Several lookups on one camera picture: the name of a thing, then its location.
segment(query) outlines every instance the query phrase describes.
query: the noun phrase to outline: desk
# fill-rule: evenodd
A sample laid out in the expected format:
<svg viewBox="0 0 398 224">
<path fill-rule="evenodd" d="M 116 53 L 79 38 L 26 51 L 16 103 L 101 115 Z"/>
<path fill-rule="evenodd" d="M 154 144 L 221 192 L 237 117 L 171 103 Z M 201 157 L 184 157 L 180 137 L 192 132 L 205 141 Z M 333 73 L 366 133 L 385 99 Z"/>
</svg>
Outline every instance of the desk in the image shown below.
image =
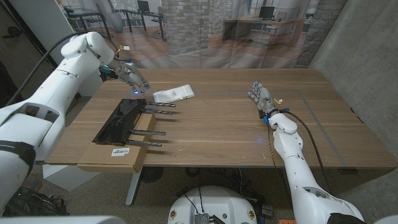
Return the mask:
<svg viewBox="0 0 398 224">
<path fill-rule="evenodd" d="M 261 18 L 253 17 L 253 15 L 246 15 L 232 19 L 224 19 L 223 40 L 234 39 L 249 34 L 251 26 L 247 26 L 247 24 L 269 24 L 276 25 L 278 27 L 294 24 L 294 31 L 289 41 L 289 46 L 294 46 L 299 41 L 300 33 L 303 29 L 305 19 L 306 17 L 302 17 L 278 22 L 272 20 L 262 20 Z"/>
<path fill-rule="evenodd" d="M 87 30 L 87 26 L 85 24 L 83 17 L 85 17 L 85 16 L 101 16 L 101 20 L 104 23 L 104 27 L 106 30 L 106 35 L 108 35 L 108 38 L 112 40 L 111 34 L 109 33 L 109 30 L 108 30 L 108 26 L 106 25 L 106 22 L 105 22 L 105 17 L 104 17 L 104 15 L 102 15 L 102 13 L 99 13 L 99 12 L 91 10 L 91 9 L 81 9 L 81 11 L 78 11 L 78 12 L 73 12 L 73 13 L 67 12 L 67 15 L 69 18 L 79 17 L 84 30 Z"/>
<path fill-rule="evenodd" d="M 127 19 L 127 24 L 129 25 L 129 29 L 130 32 L 132 32 L 131 29 L 131 23 L 130 23 L 130 18 L 129 18 L 129 13 L 135 14 L 135 15 L 141 15 L 141 19 L 142 19 L 142 25 L 144 26 L 144 30 L 147 30 L 147 27 L 145 25 L 145 20 L 144 20 L 144 16 L 151 16 L 151 17 L 155 17 L 159 19 L 159 27 L 160 27 L 160 34 L 162 35 L 162 40 L 166 41 L 166 38 L 163 35 L 163 25 L 162 25 L 162 18 L 163 16 L 158 15 L 158 14 L 151 14 L 151 13 L 144 13 L 144 12 L 136 12 L 136 11 L 132 11 L 132 10 L 127 10 L 127 9 L 117 9 L 115 10 L 116 12 L 123 12 L 126 15 L 126 19 Z"/>
<path fill-rule="evenodd" d="M 196 98 L 176 102 L 172 116 L 157 114 L 144 166 L 273 167 L 267 126 L 247 92 L 254 80 L 283 98 L 282 108 L 310 128 L 326 168 L 391 169 L 396 161 L 351 112 L 317 70 L 310 69 L 142 69 L 154 91 L 191 84 Z M 49 164 L 76 165 L 89 143 L 122 98 L 135 96 L 118 80 L 105 82 L 67 128 Z M 298 124 L 304 156 L 319 167 L 310 138 Z M 284 163 L 274 151 L 277 167 Z"/>
</svg>

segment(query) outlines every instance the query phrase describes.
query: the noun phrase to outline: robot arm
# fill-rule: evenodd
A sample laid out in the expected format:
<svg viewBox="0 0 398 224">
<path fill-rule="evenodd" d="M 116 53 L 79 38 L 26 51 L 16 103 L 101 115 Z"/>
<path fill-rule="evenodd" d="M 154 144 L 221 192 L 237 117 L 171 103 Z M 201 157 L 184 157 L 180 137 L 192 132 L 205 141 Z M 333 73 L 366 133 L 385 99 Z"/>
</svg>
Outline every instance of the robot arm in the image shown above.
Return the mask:
<svg viewBox="0 0 398 224">
<path fill-rule="evenodd" d="M 96 32 L 74 36 L 62 47 L 61 64 L 28 99 L 0 109 L 0 214 L 21 186 L 34 161 L 40 163 L 58 144 L 67 108 L 80 84 L 108 65 L 136 91 L 150 88 L 138 69 L 114 59 L 114 52 Z"/>
<path fill-rule="evenodd" d="M 260 113 L 266 114 L 271 128 L 275 129 L 274 147 L 285 164 L 297 223 L 330 224 L 332 213 L 363 221 L 361 213 L 353 204 L 332 196 L 317 184 L 302 153 L 303 140 L 297 133 L 296 123 L 279 113 L 272 103 L 269 90 L 255 81 L 249 96 L 257 103 Z"/>
</svg>

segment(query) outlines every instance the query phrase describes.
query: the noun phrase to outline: computer monitor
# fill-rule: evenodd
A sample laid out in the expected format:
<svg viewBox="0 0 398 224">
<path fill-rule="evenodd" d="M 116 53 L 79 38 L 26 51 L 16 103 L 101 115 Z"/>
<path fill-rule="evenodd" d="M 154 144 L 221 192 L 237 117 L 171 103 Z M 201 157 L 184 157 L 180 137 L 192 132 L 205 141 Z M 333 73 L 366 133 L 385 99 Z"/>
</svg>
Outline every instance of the computer monitor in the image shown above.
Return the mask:
<svg viewBox="0 0 398 224">
<path fill-rule="evenodd" d="M 138 0 L 138 8 L 141 12 L 149 12 L 149 5 L 147 1 Z"/>
<path fill-rule="evenodd" d="M 274 9 L 275 7 L 261 7 L 259 17 L 263 19 L 272 19 L 272 16 L 274 15 Z"/>
</svg>

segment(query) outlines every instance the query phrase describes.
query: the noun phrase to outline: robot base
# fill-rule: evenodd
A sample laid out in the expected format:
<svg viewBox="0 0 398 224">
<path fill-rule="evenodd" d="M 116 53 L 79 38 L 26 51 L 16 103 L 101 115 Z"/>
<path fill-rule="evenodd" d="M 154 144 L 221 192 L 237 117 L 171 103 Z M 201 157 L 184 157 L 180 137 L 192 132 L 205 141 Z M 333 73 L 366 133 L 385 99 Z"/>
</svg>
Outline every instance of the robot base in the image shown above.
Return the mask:
<svg viewBox="0 0 398 224">
<path fill-rule="evenodd" d="M 221 220 L 221 223 L 230 224 L 256 224 L 257 219 L 254 214 L 254 209 L 251 204 L 240 194 L 231 189 L 220 186 L 202 186 L 200 187 L 201 200 L 199 188 L 192 189 L 185 195 L 192 201 L 198 209 L 198 213 L 202 214 L 202 206 L 208 214 L 210 219 L 216 216 Z M 168 224 L 202 224 L 209 223 L 207 221 L 197 220 L 195 222 L 195 215 L 197 211 L 192 203 L 183 195 L 177 199 L 169 213 Z"/>
</svg>

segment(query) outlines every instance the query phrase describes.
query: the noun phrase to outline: barcode label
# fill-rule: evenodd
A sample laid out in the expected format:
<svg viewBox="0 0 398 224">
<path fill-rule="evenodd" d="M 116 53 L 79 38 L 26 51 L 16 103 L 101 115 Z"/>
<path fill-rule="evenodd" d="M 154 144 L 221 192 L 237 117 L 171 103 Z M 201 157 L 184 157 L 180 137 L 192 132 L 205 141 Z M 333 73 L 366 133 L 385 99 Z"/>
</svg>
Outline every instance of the barcode label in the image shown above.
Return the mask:
<svg viewBox="0 0 398 224">
<path fill-rule="evenodd" d="M 129 151 L 130 148 L 113 149 L 111 156 L 124 156 L 125 154 L 128 154 Z"/>
</svg>

